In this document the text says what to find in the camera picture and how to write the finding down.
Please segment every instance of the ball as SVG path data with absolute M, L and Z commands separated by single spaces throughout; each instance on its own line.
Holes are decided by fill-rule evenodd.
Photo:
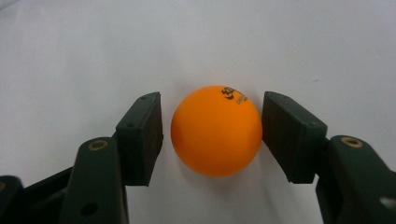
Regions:
M 262 121 L 255 105 L 240 91 L 204 87 L 178 105 L 171 138 L 176 154 L 193 171 L 227 176 L 256 156 L 262 143 Z

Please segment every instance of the orange ping pong ball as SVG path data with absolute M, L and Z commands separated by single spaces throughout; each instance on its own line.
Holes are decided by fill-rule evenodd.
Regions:
M 226 176 L 245 168 L 262 143 L 255 105 L 229 87 L 194 91 L 177 107 L 171 124 L 175 152 L 193 171 Z

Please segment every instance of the white background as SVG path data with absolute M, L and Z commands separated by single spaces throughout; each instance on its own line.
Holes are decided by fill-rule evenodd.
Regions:
M 19 1 L 0 10 L 0 175 L 29 186 L 70 167 L 160 91 L 163 149 L 150 186 L 127 189 L 132 223 L 320 223 L 315 184 L 289 184 L 265 144 L 237 175 L 189 170 L 173 113 L 208 85 L 260 112 L 281 92 L 396 170 L 395 71 L 395 1 Z

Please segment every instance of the ping pong ball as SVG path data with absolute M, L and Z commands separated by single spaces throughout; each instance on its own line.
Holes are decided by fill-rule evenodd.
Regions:
M 171 138 L 176 154 L 193 171 L 227 176 L 256 156 L 262 143 L 262 121 L 255 105 L 241 92 L 204 87 L 177 107 Z

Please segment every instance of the white surface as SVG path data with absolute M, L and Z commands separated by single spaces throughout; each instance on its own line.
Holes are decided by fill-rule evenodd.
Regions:
M 186 168 L 173 112 L 207 85 L 260 111 L 278 91 L 396 170 L 395 12 L 385 0 L 17 2 L 0 11 L 0 175 L 29 186 L 62 171 L 160 91 L 163 150 L 149 188 L 127 189 L 132 223 L 320 223 L 315 185 L 288 184 L 265 145 L 234 176 Z

